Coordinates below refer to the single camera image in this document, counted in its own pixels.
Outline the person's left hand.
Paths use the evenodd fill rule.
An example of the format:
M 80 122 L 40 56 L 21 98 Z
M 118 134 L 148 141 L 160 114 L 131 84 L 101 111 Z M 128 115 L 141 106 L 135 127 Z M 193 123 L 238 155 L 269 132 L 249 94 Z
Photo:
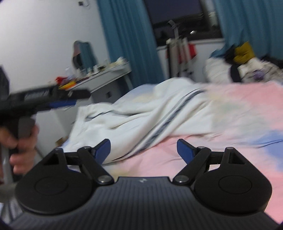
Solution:
M 12 154 L 9 159 L 15 175 L 24 175 L 32 169 L 38 134 L 39 128 L 35 125 L 29 137 L 16 139 L 6 127 L 1 127 L 1 146 L 19 150 L 19 153 Z

